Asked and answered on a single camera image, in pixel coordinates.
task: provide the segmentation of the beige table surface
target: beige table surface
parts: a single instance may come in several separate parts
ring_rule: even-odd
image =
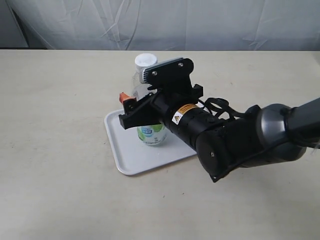
[[[316,240],[320,152],[212,183],[196,157],[118,172],[104,126],[138,52],[0,50],[1,240]],[[156,52],[188,57],[205,97],[239,111],[320,96],[320,53]]]

